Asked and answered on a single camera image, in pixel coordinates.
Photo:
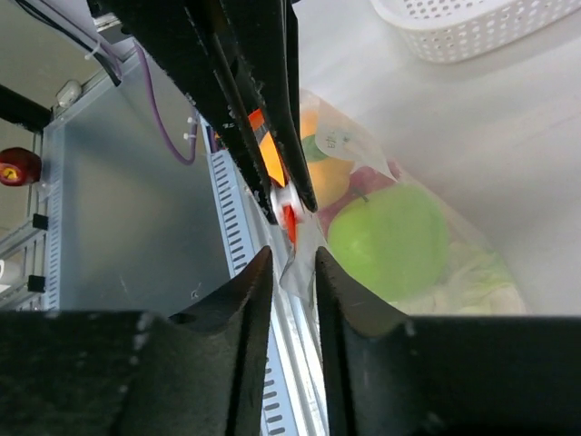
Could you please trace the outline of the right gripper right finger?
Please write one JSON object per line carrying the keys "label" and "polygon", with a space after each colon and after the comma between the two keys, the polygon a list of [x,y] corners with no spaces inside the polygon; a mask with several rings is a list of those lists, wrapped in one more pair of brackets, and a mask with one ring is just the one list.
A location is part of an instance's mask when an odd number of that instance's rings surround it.
{"label": "right gripper right finger", "polygon": [[333,435],[577,435],[580,321],[407,315],[315,260]]}

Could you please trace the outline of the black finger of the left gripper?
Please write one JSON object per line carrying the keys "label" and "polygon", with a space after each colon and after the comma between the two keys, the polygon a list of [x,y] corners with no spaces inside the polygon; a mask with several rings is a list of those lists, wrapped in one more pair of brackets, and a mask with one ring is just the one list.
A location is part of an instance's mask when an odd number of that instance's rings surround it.
{"label": "black finger of the left gripper", "polygon": [[269,223],[271,181],[204,1],[104,1],[220,136]]}

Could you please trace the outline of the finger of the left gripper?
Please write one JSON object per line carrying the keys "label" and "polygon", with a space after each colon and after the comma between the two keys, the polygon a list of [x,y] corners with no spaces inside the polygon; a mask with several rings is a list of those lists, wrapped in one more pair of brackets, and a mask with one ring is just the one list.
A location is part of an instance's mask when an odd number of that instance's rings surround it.
{"label": "finger of the left gripper", "polygon": [[222,1],[239,65],[287,177],[310,212],[318,209],[300,143],[299,25],[291,1]]}

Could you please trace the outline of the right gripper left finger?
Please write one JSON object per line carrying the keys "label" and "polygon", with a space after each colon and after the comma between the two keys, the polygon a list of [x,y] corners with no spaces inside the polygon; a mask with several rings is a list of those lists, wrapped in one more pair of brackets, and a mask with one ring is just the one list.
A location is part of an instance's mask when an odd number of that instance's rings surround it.
{"label": "right gripper left finger", "polygon": [[4,435],[257,435],[271,322],[270,248],[164,317],[3,312]]}

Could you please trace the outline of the white cauliflower with leaves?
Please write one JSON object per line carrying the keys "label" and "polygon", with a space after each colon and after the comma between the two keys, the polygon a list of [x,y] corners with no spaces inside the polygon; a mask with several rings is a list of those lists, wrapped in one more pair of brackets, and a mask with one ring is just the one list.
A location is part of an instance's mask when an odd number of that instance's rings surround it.
{"label": "white cauliflower with leaves", "polygon": [[513,278],[498,253],[474,244],[453,242],[448,265],[437,284],[422,294],[399,302],[413,314],[525,314]]}

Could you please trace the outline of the clear zip top bag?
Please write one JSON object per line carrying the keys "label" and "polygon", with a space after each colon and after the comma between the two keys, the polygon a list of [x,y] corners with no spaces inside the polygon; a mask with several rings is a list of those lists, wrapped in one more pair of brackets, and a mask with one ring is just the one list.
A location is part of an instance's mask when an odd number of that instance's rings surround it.
{"label": "clear zip top bag", "polygon": [[310,92],[300,140],[318,211],[290,218],[279,284],[314,301],[314,257],[327,249],[354,280],[402,312],[520,315],[527,308],[486,238],[382,152],[360,125]]}

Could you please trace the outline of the green apple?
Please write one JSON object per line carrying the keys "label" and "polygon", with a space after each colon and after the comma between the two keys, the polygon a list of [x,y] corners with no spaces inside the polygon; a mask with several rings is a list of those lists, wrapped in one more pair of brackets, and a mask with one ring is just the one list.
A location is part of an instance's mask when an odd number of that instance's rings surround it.
{"label": "green apple", "polygon": [[408,183],[349,203],[330,223],[327,245],[346,273],[388,302],[426,291],[448,263],[444,214]]}

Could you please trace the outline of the orange fruit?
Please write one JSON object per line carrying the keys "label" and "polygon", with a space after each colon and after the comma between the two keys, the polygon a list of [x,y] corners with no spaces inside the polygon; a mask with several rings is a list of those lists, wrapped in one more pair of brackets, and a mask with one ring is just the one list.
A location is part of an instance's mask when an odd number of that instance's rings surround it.
{"label": "orange fruit", "polygon": [[300,113],[300,137],[310,179],[320,209],[337,202],[350,186],[352,161],[324,154],[316,145],[318,114],[311,109]]}

